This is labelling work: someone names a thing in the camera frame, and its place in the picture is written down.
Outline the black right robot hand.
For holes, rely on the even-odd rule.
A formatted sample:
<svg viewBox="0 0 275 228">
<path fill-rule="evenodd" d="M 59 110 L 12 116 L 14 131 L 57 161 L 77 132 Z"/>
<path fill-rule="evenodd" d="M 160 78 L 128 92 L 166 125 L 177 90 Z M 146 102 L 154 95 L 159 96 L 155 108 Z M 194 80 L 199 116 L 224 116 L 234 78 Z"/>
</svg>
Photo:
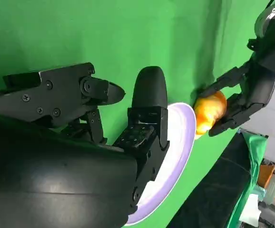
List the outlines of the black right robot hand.
<svg viewBox="0 0 275 228">
<path fill-rule="evenodd" d="M 7 75 L 0 90 L 0 228 L 120 228 L 169 149 L 162 69 L 140 70 L 107 145 L 99 107 L 125 91 L 91 63 Z"/>
</svg>

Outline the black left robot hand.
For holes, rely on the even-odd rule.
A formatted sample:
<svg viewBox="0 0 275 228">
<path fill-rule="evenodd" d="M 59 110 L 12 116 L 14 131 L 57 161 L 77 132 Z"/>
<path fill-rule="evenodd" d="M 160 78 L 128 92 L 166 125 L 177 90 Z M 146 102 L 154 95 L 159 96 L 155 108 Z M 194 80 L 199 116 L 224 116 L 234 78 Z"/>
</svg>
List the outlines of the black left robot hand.
<svg viewBox="0 0 275 228">
<path fill-rule="evenodd" d="M 234 67 L 205 87 L 198 98 L 205 98 L 224 87 L 240 85 L 241 92 L 227 99 L 226 113 L 209 130 L 213 137 L 235 129 L 250 120 L 250 116 L 266 107 L 275 89 L 275 73 L 251 60 Z"/>
</svg>

